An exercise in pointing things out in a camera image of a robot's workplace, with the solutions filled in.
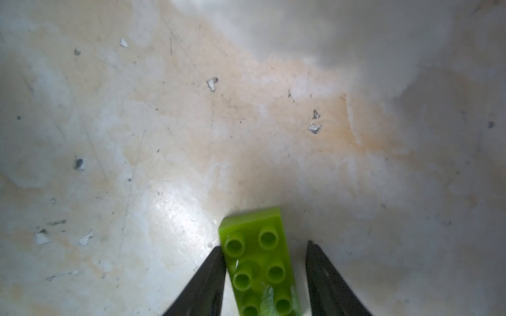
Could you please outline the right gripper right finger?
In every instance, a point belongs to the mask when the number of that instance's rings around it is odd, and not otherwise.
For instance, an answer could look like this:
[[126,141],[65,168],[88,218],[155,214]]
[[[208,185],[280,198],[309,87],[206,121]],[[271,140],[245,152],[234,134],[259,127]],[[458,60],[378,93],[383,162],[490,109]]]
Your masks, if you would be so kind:
[[311,240],[305,267],[313,315],[371,316],[321,247]]

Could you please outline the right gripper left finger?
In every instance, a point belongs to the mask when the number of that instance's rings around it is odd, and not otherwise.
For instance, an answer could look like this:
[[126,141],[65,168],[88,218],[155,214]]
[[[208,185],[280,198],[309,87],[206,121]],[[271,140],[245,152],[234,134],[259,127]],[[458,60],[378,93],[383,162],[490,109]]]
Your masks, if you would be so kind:
[[163,316],[220,316],[226,264],[216,246]]

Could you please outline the green lego brick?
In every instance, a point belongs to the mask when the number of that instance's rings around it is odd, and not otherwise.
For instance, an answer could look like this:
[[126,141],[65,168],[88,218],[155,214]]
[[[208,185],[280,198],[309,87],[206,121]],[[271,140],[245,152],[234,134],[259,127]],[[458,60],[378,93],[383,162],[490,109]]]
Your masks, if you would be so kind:
[[240,315],[301,315],[281,210],[225,217],[218,228]]

